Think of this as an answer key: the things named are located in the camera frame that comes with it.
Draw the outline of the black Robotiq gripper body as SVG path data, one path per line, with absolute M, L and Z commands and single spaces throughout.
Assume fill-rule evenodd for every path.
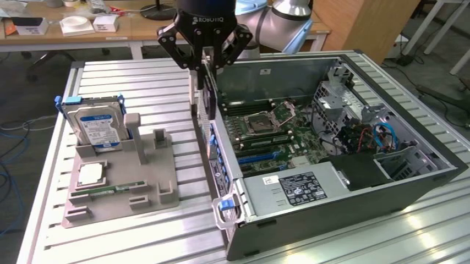
M 174 26 L 189 43 L 198 37 L 205 46 L 213 46 L 214 40 L 225 41 L 234 32 L 238 21 L 235 1 L 177 1 Z

